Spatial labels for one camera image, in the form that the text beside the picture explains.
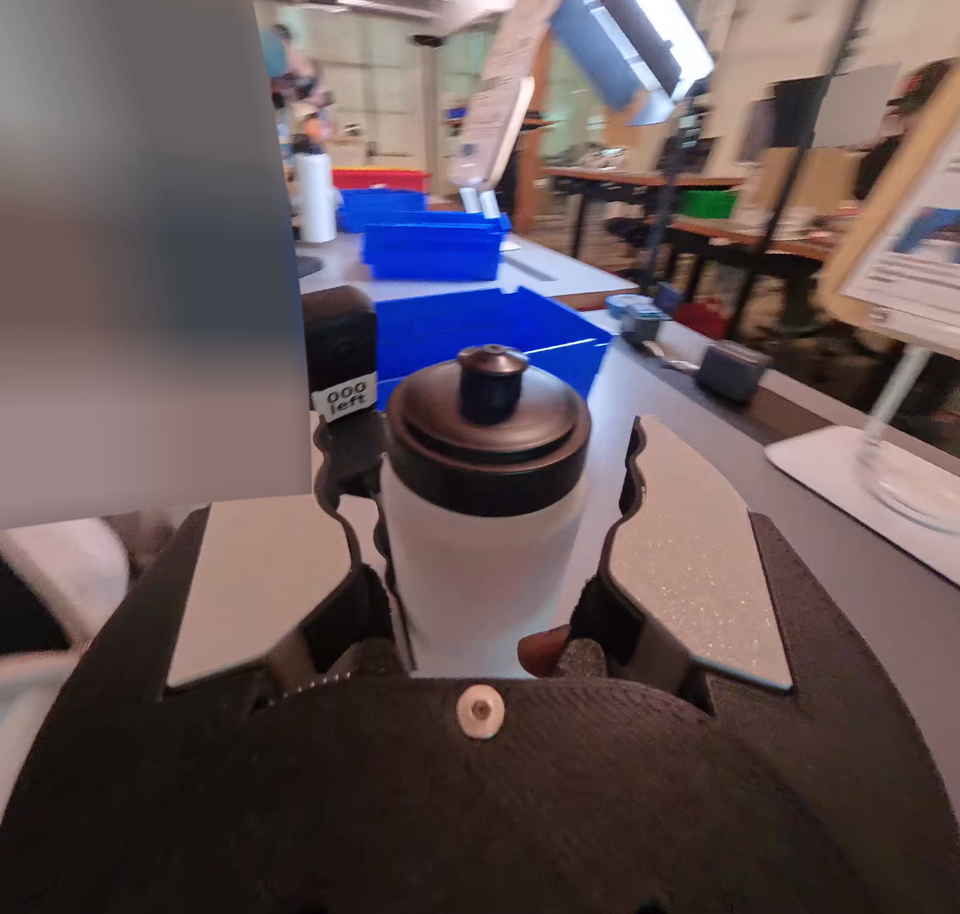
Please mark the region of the grey charger case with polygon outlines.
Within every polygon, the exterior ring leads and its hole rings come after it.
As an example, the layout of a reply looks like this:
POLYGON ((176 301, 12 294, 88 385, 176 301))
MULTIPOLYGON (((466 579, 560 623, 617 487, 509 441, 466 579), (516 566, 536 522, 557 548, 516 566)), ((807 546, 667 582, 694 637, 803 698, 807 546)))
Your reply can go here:
POLYGON ((641 348, 658 340, 662 327, 673 318, 654 305, 631 304, 621 311, 620 336, 631 346, 641 348))

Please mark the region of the red bag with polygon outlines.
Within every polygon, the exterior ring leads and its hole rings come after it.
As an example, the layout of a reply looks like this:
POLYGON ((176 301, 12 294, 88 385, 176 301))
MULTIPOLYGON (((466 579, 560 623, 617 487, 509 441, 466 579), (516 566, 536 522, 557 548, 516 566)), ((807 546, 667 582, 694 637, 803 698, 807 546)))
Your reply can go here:
POLYGON ((718 298, 684 302, 673 314, 673 319, 712 341, 725 339, 729 323, 724 305, 718 298))

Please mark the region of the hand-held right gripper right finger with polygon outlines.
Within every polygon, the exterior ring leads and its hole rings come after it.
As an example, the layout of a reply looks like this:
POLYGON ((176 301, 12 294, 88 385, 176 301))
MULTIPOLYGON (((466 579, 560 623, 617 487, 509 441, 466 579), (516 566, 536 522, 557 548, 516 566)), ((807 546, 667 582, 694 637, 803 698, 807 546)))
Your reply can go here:
POLYGON ((751 513, 731 482, 658 417, 638 416, 632 501, 606 537, 602 578, 639 618, 625 667, 678 693, 694 673, 794 687, 751 513))

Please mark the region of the black light stand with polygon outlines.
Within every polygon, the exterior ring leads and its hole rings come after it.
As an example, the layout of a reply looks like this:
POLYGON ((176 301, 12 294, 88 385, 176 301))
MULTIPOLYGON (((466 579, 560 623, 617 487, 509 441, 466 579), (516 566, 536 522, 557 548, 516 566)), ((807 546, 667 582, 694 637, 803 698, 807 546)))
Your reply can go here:
POLYGON ((694 159, 700 143, 710 109, 703 103, 703 99, 704 96, 699 95, 685 103, 678 116, 676 132, 670 138, 667 158, 661 170, 662 184, 657 189, 654 214, 649 221, 644 243, 645 267, 640 281, 643 291, 652 287, 656 281, 659 252, 673 216, 679 178, 690 173, 690 162, 694 159))

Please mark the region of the dark grey case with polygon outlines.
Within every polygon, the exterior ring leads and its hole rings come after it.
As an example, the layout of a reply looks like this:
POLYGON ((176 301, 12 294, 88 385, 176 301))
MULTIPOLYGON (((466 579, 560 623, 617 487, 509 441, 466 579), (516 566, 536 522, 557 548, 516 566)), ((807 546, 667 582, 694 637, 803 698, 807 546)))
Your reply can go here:
POLYGON ((754 398, 773 358, 732 341, 710 344, 695 369, 695 383, 704 391, 737 405, 754 398))

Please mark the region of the LED light panel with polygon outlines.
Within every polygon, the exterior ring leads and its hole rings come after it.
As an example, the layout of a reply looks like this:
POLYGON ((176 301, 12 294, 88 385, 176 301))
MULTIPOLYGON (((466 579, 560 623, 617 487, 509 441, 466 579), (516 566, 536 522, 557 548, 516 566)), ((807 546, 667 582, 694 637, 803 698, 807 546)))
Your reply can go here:
POLYGON ((611 112, 630 126, 666 123, 715 61, 680 0, 561 0, 551 30, 611 112))

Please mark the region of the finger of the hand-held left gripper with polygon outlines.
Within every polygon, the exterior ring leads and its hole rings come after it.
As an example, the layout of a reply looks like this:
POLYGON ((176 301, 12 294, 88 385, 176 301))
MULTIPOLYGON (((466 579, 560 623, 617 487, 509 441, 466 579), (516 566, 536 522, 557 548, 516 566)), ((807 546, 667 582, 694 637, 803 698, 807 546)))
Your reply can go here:
POLYGON ((355 422, 343 429, 343 492, 354 497, 380 494, 384 452, 381 422, 355 422))

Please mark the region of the black tripod pole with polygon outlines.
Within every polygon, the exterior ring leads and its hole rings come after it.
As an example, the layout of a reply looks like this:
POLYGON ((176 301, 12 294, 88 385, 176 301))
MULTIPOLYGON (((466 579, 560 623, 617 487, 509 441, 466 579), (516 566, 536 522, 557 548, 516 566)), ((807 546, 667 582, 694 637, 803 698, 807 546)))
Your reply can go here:
POLYGON ((833 56, 820 75, 819 83, 812 96, 812 100, 809 102, 806 112, 800 121, 800 143, 793 159, 789 163, 789 170, 774 201, 767 227, 745 268, 742 285, 727 321, 724 334, 725 340, 738 341, 739 339, 740 328, 748 303, 758 281, 764 274, 767 262, 770 260, 771 249, 776 239, 782 216, 790 200, 793 188, 796 186, 807 154, 812 149, 817 121, 827 93, 833 80, 838 76, 845 63, 854 55, 858 42, 863 37, 863 25, 871 1, 872 0, 851 0, 851 7, 848 11, 846 24, 838 36, 833 56))

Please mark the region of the person's left forearm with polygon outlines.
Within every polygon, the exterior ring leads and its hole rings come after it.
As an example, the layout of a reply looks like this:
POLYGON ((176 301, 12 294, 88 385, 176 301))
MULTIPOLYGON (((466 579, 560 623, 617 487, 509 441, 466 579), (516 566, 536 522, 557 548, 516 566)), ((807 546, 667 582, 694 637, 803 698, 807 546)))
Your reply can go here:
POLYGON ((176 527, 153 509, 2 530, 2 811, 62 687, 176 527))

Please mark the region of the blue plastic bin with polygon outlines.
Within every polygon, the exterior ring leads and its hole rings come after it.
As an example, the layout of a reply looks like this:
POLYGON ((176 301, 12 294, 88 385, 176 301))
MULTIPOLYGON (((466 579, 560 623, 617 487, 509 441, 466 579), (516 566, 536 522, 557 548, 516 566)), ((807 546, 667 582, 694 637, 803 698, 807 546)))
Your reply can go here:
POLYGON ((511 230, 504 213, 392 213, 365 224, 363 260, 376 281, 489 283, 511 230))
POLYGON ((343 188, 336 211, 338 231, 361 234, 369 224, 390 223, 398 217, 427 210, 427 195, 419 190, 343 188))
POLYGON ((381 300, 375 308, 380 411, 414 372, 490 343, 520 351, 587 398, 613 341, 578 311, 525 287, 381 300))

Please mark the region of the white plastic bottle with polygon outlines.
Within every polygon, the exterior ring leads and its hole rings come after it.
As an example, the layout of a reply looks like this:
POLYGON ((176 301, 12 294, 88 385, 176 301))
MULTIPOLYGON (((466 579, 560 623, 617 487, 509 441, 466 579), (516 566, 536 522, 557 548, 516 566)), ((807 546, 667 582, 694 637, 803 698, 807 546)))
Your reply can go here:
POLYGON ((523 679, 521 638, 546 629, 589 496, 582 475, 537 512, 451 512, 381 464, 381 511, 395 594, 419 678, 523 679))
POLYGON ((294 176, 301 240, 308 244, 330 243, 337 236, 337 210, 341 204, 330 156, 318 152, 295 154, 294 176))

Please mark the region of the printed instruction sheet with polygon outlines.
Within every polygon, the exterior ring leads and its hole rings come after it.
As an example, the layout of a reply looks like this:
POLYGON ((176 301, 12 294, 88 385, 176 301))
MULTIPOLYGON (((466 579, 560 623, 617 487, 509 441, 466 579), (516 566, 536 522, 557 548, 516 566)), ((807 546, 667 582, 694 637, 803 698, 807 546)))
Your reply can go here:
POLYGON ((943 154, 903 201, 841 295, 958 332, 958 150, 943 154))

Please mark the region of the black monitor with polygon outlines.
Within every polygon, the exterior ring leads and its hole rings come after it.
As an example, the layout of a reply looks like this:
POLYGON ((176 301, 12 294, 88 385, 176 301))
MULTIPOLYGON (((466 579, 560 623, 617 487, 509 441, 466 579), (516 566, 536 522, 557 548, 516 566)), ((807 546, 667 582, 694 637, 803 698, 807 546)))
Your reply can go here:
POLYGON ((815 129, 823 100, 824 76, 780 80, 773 84, 773 127, 769 147, 803 146, 815 129))

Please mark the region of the red plastic bin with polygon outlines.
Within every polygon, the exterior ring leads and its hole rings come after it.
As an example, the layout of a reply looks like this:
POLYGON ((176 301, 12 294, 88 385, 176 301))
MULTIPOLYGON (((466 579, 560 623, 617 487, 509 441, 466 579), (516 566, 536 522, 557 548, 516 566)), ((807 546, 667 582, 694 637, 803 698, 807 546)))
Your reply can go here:
POLYGON ((344 190, 390 189, 429 193, 432 175, 413 168, 334 167, 335 188, 344 190))

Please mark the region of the black bottle lid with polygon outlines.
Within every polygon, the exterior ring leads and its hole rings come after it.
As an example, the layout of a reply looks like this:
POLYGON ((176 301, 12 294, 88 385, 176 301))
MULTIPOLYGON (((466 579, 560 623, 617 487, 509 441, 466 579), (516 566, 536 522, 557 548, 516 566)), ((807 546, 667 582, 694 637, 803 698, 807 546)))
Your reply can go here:
POLYGON ((486 518, 533 514, 568 496, 592 434, 582 394, 502 344, 408 375, 390 395, 386 426, 390 467, 409 491, 486 518))

